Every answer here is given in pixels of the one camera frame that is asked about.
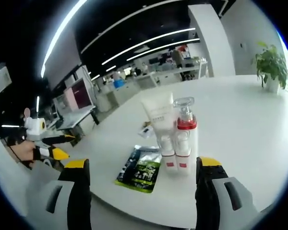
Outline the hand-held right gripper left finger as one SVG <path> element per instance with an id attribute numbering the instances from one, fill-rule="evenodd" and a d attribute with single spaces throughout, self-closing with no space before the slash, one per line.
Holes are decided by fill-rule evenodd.
<path id="1" fill-rule="evenodd" d="M 61 171 L 37 162 L 31 171 L 27 220 L 35 230 L 89 230 L 89 160 L 73 160 Z"/>

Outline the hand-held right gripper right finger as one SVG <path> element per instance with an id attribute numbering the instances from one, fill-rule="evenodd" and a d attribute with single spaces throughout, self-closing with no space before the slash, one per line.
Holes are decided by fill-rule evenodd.
<path id="1" fill-rule="evenodd" d="M 198 157 L 196 163 L 196 229 L 250 230 L 261 216 L 251 192 L 219 161 Z"/>

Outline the person's left hand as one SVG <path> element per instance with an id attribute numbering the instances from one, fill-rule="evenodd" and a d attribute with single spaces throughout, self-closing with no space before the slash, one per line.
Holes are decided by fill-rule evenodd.
<path id="1" fill-rule="evenodd" d="M 21 161 L 29 161 L 29 167 L 33 168 L 35 161 L 33 160 L 33 149 L 36 148 L 34 142 L 24 141 L 20 144 L 14 145 L 13 151 Z"/>

